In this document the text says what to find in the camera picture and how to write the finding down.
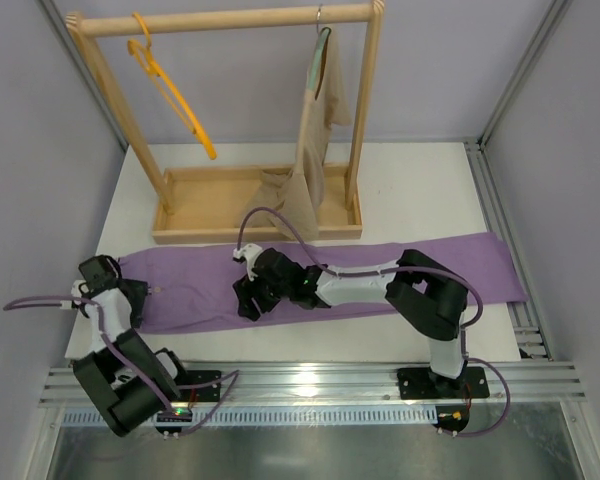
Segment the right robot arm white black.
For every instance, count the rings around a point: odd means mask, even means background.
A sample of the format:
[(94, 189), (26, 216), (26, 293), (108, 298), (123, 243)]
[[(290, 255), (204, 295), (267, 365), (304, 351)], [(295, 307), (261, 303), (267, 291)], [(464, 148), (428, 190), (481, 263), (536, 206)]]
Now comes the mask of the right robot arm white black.
[(253, 322), (282, 300), (305, 309), (353, 304), (388, 305), (429, 340), (428, 381), (442, 398), (463, 392), (461, 320), (470, 293), (468, 283), (414, 249), (395, 261), (371, 267), (303, 267), (284, 253), (247, 244), (233, 250), (246, 274), (233, 284), (238, 314)]

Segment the purple trousers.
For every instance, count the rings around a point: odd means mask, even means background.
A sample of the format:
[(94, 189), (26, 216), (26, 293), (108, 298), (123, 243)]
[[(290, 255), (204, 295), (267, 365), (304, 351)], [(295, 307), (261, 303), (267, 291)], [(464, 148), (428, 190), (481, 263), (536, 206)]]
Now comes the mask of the purple trousers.
[[(342, 270), (362, 272), (362, 281), (379, 278), (382, 269), (395, 266), (406, 250), (415, 249), (436, 261), (475, 288), (469, 304), (486, 305), (525, 302), (528, 295), (515, 271), (507, 245), (493, 233), (439, 238), (414, 243), (302, 247), (276, 243), (274, 249), (302, 267), (326, 265), (329, 282), (343, 282)], [(155, 247), (119, 258), (124, 278), (144, 281), (151, 289), (143, 308), (140, 326), (145, 334), (170, 335), (253, 328), (391, 315), (394, 308), (385, 300), (366, 303), (357, 299), (331, 308), (304, 309), (288, 299), (257, 321), (238, 314), (238, 297), (233, 289), (246, 274), (244, 265), (233, 259), (231, 245), (208, 247)]]

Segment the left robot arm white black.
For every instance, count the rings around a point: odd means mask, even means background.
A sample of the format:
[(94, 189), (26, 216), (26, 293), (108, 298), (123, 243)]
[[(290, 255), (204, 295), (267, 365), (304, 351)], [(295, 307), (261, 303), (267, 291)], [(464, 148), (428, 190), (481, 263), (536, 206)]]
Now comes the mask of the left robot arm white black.
[(79, 272), (80, 310), (92, 336), (73, 372), (109, 428), (124, 437), (181, 399), (185, 369), (174, 352), (152, 351), (137, 331), (150, 295), (147, 282), (124, 278), (108, 255), (83, 261)]

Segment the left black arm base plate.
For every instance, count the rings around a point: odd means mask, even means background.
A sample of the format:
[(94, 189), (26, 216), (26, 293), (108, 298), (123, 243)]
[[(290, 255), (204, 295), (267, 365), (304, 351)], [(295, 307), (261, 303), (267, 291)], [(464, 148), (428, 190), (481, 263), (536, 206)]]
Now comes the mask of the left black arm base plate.
[(189, 404), (215, 403), (220, 399), (220, 370), (185, 370), (178, 377), (179, 386), (193, 385), (181, 391), (181, 400)]

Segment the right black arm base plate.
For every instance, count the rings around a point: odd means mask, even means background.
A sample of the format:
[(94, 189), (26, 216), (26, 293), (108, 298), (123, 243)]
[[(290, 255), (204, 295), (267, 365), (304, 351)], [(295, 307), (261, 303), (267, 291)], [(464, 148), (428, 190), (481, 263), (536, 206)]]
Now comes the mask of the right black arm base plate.
[(482, 367), (465, 367), (457, 379), (435, 374), (429, 367), (408, 367), (397, 370), (402, 400), (462, 400), (490, 397), (485, 371)]

